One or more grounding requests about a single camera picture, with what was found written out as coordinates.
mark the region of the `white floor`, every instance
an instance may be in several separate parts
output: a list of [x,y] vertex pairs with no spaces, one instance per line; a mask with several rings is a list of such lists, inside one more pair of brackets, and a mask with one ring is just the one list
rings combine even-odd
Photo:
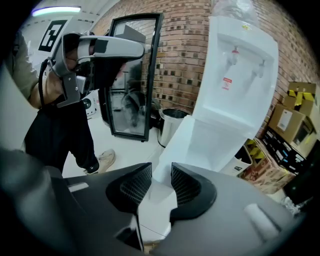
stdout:
[[[108,171],[146,162],[152,162],[154,170],[158,164],[159,156],[163,151],[157,139],[158,129],[152,128],[149,131],[149,141],[141,142],[111,135],[110,128],[100,116],[89,119],[88,124],[93,138],[95,155],[99,156],[108,149],[115,151],[116,160]],[[76,159],[70,152],[65,161],[62,175],[64,178],[85,175],[83,169],[77,166]]]

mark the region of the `cardboard box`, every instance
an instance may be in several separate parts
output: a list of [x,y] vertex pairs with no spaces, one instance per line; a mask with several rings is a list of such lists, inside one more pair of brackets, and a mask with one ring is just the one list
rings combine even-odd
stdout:
[[320,88],[315,83],[291,82],[283,105],[306,115],[320,133]]
[[307,116],[281,104],[276,105],[268,126],[304,158],[317,141]]
[[306,159],[270,127],[267,128],[262,142],[278,165],[296,175],[305,170]]
[[252,165],[239,177],[250,182],[265,194],[274,194],[294,179],[296,175],[280,167],[259,139],[254,139],[253,143],[252,140],[250,141],[251,145],[248,148],[252,150],[258,148],[256,155],[259,157],[263,155],[263,157],[257,160],[252,159]]
[[246,147],[242,146],[220,173],[237,176],[252,165],[252,159]]

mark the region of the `gray robot arm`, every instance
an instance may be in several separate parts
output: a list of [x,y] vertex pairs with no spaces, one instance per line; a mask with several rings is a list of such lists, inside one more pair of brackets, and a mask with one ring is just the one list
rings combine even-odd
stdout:
[[[98,85],[86,86],[87,77],[77,75],[69,70],[66,63],[66,52],[77,47],[77,64],[92,63],[91,75]],[[81,36],[77,33],[65,34],[48,60],[52,71],[62,80],[65,101],[57,104],[58,108],[77,103],[88,91],[112,86],[121,66],[138,60],[145,53],[144,46],[135,41],[111,36]]]

